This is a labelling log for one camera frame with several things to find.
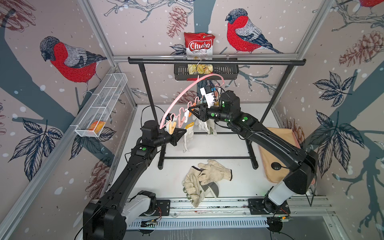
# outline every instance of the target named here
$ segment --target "white glove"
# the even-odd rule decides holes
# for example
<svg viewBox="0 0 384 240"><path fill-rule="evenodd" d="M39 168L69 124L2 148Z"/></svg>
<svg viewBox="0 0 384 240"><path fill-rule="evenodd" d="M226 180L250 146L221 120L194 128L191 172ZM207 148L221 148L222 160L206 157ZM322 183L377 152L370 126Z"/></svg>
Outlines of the white glove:
<svg viewBox="0 0 384 240"><path fill-rule="evenodd" d="M198 180L201 181L201 185L218 182L223 178L229 181L232 180L232 170L225 168L215 160L209 159L208 164L199 163L198 167L205 169L198 177Z"/></svg>
<svg viewBox="0 0 384 240"><path fill-rule="evenodd" d="M205 192L203 191L199 181L197 180L197 177L200 173L201 172L199 170L195 169L194 167L191 167L184 181L182 181L185 191L192 199L192 205L194 207L198 207L205 197Z"/></svg>
<svg viewBox="0 0 384 240"><path fill-rule="evenodd" d="M207 127L209 129L208 134L213 134L213 135L217 136L217 132L215 130L215 121L213 119L208 119L206 121L206 123L207 123Z"/></svg>
<svg viewBox="0 0 384 240"><path fill-rule="evenodd" d="M184 141L183 141L183 152L189 152L188 150L188 144L189 144L189 141L193 138L193 127L194 127L194 124L188 124L186 129L187 129L187 132L184 134Z"/></svg>

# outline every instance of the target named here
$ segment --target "red bird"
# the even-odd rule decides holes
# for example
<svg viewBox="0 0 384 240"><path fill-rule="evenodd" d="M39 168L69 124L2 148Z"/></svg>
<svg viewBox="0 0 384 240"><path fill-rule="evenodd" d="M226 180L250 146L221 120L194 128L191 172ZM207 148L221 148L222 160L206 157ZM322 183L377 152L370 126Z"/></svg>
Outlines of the red bird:
<svg viewBox="0 0 384 240"><path fill-rule="evenodd" d="M273 48L272 44L265 39L262 31L253 25L248 18L248 13L242 8L233 9L227 18L227 39L229 44L237 51L252 53L255 49L270 49L276 53L282 53Z"/></svg>
<svg viewBox="0 0 384 240"><path fill-rule="evenodd" d="M50 60L66 79L75 83L87 83L83 96L85 93L92 93L88 91L88 81L96 75L98 64L107 59L84 48L69 46L52 36L42 40L40 51L44 61Z"/></svg>
<svg viewBox="0 0 384 240"><path fill-rule="evenodd" d="M351 1L354 1L354 0L347 0L345 2L340 3L340 5L346 4L346 3L351 2ZM384 2L384 0L357 0L357 1L360 2L360 7L359 7L359 9L357 9L357 11L353 15L357 15L357 12L361 9L361 7L368 7L370 9L371 13L367 17L369 17L372 14L375 14L372 12L372 8L374 6L376 6L379 3Z"/></svg>

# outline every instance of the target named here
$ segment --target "white wire basket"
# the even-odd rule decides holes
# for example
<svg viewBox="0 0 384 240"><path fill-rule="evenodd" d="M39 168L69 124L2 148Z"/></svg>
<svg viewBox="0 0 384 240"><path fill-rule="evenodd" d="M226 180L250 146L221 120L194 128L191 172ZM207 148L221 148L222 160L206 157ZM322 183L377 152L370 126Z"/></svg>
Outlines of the white wire basket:
<svg viewBox="0 0 384 240"><path fill-rule="evenodd" d="M124 73L113 73L109 76L108 81L75 129L80 137L100 136L126 83L127 76Z"/></svg>

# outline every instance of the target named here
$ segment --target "rack leg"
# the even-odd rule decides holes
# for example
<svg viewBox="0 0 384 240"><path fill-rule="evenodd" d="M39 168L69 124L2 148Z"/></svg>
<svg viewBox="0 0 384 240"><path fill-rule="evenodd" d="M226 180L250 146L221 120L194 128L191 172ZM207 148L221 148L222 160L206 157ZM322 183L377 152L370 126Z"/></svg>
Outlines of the rack leg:
<svg viewBox="0 0 384 240"><path fill-rule="evenodd" d="M259 164L257 163L255 153L253 152L252 142L247 139L247 140L245 140L245 143L246 143L247 148L248 148L249 156L251 157L252 167L253 167L253 169L256 170L259 168Z"/></svg>
<svg viewBox="0 0 384 240"><path fill-rule="evenodd" d="M164 145L161 147L159 163L157 164L157 168L159 170L163 169L163 166L164 166L164 156L166 154L166 147L167 145Z"/></svg>
<svg viewBox="0 0 384 240"><path fill-rule="evenodd" d="M277 95L279 95L280 91L282 90L284 84L285 84L285 81L287 80L289 74L292 72L292 69L294 68L295 66L293 65L288 65L286 70L285 70L285 73L283 75L283 77L281 78L280 82L279 82L279 85L277 86L276 88L276 91L275 93L273 94L272 98L271 98L271 101L269 102L268 104L268 107L266 108L262 118L260 119L260 122L263 123L263 121L265 120L269 110L271 110L271 107L273 105L273 103L275 102L276 98L277 98Z"/></svg>
<svg viewBox="0 0 384 240"><path fill-rule="evenodd" d="M140 68L141 75L143 76L143 81L144 81L145 89L146 89L147 94L148 94L149 103L151 104L153 117L155 118L155 121L158 122L159 120L157 119L157 114L156 114L156 110L155 110L155 104L153 103L151 89L149 87L147 73L145 72L144 64L143 63L139 63L139 68Z"/></svg>

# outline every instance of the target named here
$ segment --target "black metal basket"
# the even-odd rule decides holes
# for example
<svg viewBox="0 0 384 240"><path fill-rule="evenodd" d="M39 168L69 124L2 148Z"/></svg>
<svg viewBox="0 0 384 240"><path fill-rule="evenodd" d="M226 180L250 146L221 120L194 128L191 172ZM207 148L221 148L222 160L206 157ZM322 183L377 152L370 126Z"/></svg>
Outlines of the black metal basket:
<svg viewBox="0 0 384 240"><path fill-rule="evenodd" d="M226 58L214 58L213 60L227 60ZM237 58L229 58L228 60L237 60ZM235 80L239 74L239 66L234 64L214 64L213 72L223 76L224 80ZM197 75L200 77L205 76L206 74L189 74L187 64L175 64L175 79L178 81L195 81L197 80ZM220 80L219 76L211 76L206 78L206 80Z"/></svg>

